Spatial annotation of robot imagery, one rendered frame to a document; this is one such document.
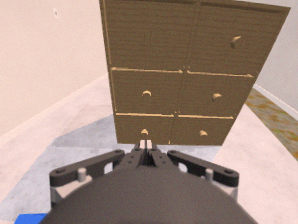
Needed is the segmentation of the brown wooden drawer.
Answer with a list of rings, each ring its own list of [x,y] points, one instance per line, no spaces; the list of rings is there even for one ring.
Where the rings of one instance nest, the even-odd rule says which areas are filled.
[[[281,19],[281,14],[200,6],[188,67],[257,72]]]
[[[116,113],[119,142],[169,144],[173,115]]]
[[[178,115],[173,144],[220,145],[233,119],[222,116]]]
[[[105,10],[111,64],[184,67],[195,5],[105,0]]]
[[[181,70],[114,67],[116,111],[175,113],[182,75]]]
[[[194,72],[198,71],[187,71],[180,113],[236,115],[254,78],[249,74]]]

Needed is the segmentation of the blue eraser with white tip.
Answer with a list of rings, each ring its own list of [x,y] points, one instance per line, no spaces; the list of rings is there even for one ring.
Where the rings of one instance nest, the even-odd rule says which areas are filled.
[[[46,214],[19,214],[14,224],[38,224]]]

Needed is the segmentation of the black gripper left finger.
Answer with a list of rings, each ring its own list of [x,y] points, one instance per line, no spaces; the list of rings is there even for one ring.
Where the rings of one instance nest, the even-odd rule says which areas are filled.
[[[124,150],[117,149],[52,170],[49,173],[51,209],[76,188],[103,176],[109,163],[112,163],[110,172],[146,166],[146,140],[136,143],[126,154]]]

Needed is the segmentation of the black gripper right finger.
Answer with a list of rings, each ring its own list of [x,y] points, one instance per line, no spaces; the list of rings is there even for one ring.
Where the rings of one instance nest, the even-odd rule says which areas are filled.
[[[176,150],[162,153],[156,144],[146,140],[146,166],[180,170],[179,163],[186,166],[187,173],[208,180],[238,200],[240,174],[237,171]]]

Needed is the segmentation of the brown wooden chest of drawers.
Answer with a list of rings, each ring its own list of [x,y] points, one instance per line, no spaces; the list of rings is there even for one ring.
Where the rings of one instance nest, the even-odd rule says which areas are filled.
[[[116,137],[117,137],[117,144],[136,144],[136,143],[124,143],[119,142],[118,136],[118,128],[117,128],[117,121],[116,121],[116,113],[134,113],[134,114],[164,114],[164,115],[174,115],[173,124],[170,134],[169,144],[159,144],[153,143],[156,145],[193,145],[193,146],[222,146],[225,139],[227,138],[233,124],[235,123],[245,101],[247,100],[269,54],[270,51],[282,29],[282,26],[290,12],[291,7],[285,6],[278,6],[278,5],[270,5],[270,4],[262,4],[262,3],[255,3],[255,2],[246,2],[246,1],[238,1],[238,0],[131,0],[131,1],[147,1],[147,2],[163,2],[163,3],[178,3],[178,4],[193,4],[195,5],[193,21],[191,26],[191,32],[189,37],[189,43],[187,48],[187,54],[185,59],[184,67],[173,67],[173,66],[152,66],[152,65],[128,65],[128,64],[111,64],[110,59],[110,49],[109,49],[109,40],[108,40],[108,30],[107,30],[107,20],[106,20],[106,10],[105,10],[105,0],[99,0],[100,5],[100,14],[101,14],[101,22],[102,22],[102,31],[103,31],[103,39],[104,39],[104,47],[105,47],[105,55],[106,55],[106,63],[107,63],[107,71],[108,71],[108,79],[109,79],[109,86],[110,86],[110,94],[111,94],[111,101],[112,101],[112,109],[113,109],[113,116],[114,116],[114,123],[115,123],[115,130],[116,130]],[[239,70],[224,70],[224,69],[208,69],[208,68],[191,68],[189,66],[199,11],[201,6],[212,6],[212,7],[225,7],[225,8],[232,8],[232,9],[241,9],[241,10],[253,10],[258,12],[269,12],[274,14],[281,14],[281,21],[278,25],[278,28],[271,40],[271,43],[263,57],[263,60],[257,70],[257,72],[253,71],[239,71]],[[166,69],[166,70],[181,70],[183,72],[181,86],[177,101],[177,107],[175,113],[169,112],[140,112],[140,111],[116,111],[116,104],[115,104],[115,96],[114,96],[114,87],[113,87],[113,78],[112,78],[112,69],[114,67],[119,68],[144,68],[144,69]],[[204,72],[220,72],[220,73],[236,73],[236,74],[249,74],[253,76],[253,80],[247,90],[247,93],[236,113],[236,115],[227,115],[227,114],[198,114],[198,113],[180,113],[180,105],[182,100],[182,95],[184,91],[187,71],[204,71]],[[175,133],[175,128],[177,124],[178,115],[194,115],[194,116],[224,116],[224,117],[233,117],[233,121],[229,126],[222,142],[220,145],[206,145],[206,144],[173,144],[173,138]]]

